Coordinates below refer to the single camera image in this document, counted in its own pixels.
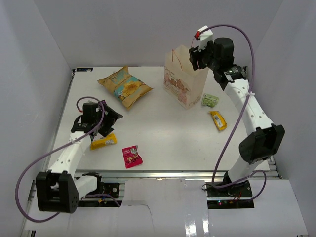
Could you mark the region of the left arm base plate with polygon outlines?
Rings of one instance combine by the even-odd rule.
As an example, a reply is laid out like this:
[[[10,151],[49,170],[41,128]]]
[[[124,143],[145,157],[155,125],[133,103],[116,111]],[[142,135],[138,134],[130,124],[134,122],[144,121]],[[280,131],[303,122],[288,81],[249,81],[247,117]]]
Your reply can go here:
[[[79,181],[79,194],[82,198],[109,198],[114,200],[119,197],[120,184],[104,181],[100,173],[84,173],[77,178],[77,181]]]

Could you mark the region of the cream paper gift bag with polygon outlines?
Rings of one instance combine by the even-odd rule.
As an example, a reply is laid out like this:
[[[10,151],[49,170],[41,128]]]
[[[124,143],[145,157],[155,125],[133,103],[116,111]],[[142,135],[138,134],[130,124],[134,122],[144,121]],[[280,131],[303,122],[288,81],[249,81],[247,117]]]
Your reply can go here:
[[[164,65],[164,89],[185,109],[200,101],[209,71],[193,70],[189,57],[189,49],[180,45],[165,55]]]

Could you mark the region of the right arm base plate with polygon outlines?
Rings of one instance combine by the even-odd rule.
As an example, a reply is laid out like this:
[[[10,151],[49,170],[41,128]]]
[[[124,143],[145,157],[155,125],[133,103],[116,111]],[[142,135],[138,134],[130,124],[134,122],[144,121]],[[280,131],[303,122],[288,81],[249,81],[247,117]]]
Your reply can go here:
[[[216,189],[210,182],[206,182],[201,189],[206,192],[209,210],[253,209],[255,207],[254,202],[249,201],[253,194],[248,181],[225,189]]]

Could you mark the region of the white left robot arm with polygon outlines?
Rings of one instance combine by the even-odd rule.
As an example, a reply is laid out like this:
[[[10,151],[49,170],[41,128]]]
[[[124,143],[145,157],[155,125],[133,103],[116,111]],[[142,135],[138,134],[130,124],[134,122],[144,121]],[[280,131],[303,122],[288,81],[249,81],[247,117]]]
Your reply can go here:
[[[38,208],[45,212],[74,213],[79,201],[86,195],[99,197],[104,192],[101,175],[90,172],[75,177],[78,164],[93,138],[100,134],[106,137],[113,131],[113,125],[123,116],[104,101],[83,104],[82,114],[73,123],[69,146],[46,172],[36,177]]]

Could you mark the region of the brown potato chips bag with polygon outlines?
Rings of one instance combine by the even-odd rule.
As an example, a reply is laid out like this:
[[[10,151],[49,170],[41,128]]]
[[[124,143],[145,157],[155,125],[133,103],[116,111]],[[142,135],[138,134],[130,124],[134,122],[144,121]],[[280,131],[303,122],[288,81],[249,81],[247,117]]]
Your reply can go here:
[[[153,90],[152,87],[131,75],[127,66],[97,82],[121,101],[128,110],[138,99]]]

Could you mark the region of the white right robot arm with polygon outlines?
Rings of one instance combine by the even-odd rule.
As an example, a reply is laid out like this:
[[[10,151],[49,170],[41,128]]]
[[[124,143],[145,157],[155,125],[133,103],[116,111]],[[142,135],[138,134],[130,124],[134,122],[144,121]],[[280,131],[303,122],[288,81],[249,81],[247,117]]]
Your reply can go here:
[[[241,191],[240,183],[251,177],[254,170],[275,155],[285,129],[276,125],[262,110],[250,88],[247,68],[234,63],[234,44],[230,38],[196,37],[199,46],[189,49],[194,70],[209,68],[215,81],[231,99],[244,123],[247,137],[239,144],[239,157],[216,188],[234,197]]]

